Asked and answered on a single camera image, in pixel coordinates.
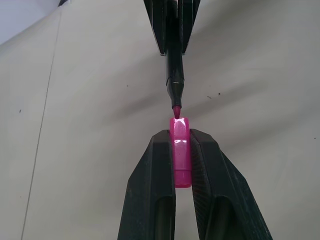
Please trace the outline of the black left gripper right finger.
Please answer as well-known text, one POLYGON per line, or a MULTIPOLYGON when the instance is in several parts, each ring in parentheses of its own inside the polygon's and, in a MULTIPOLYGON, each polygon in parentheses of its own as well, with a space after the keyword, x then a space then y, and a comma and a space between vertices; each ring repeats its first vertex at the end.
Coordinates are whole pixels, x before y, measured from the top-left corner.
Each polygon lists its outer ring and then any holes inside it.
POLYGON ((252 191, 211 135, 190 131, 199 240, 273 240, 252 191))

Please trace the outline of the pink marker cap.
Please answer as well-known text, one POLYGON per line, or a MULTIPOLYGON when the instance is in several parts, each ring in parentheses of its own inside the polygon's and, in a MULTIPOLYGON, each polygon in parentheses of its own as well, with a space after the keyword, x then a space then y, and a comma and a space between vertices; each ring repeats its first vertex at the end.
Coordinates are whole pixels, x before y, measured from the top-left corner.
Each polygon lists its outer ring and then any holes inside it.
POLYGON ((172 146, 172 162, 175 188, 192 186, 190 124, 187 117, 171 118, 169 136, 172 146))

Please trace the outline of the black marker with pink tip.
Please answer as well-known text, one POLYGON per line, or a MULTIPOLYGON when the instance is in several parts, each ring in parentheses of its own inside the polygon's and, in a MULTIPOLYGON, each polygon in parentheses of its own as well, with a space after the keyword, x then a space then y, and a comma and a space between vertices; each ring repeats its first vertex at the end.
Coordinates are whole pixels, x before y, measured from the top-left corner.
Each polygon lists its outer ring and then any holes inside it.
POLYGON ((179 0, 166 0, 166 88, 174 117, 180 118, 184 89, 179 0))

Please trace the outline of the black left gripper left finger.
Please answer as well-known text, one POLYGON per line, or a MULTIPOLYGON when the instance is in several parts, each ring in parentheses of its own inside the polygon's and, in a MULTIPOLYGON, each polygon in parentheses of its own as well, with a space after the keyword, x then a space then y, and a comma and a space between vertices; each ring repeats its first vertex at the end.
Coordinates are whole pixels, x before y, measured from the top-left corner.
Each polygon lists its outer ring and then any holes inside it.
POLYGON ((128 179, 117 240, 174 240, 175 217, 172 145, 161 130, 128 179))

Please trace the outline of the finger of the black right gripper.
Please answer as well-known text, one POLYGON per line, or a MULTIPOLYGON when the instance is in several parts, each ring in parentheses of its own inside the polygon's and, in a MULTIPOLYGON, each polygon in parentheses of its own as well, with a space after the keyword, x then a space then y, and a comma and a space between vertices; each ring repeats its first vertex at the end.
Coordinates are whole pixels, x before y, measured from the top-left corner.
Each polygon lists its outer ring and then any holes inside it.
POLYGON ((166 54, 166 1, 167 0, 143 0, 161 55, 166 54))
POLYGON ((192 34, 201 0, 178 0, 179 41, 184 55, 192 34))

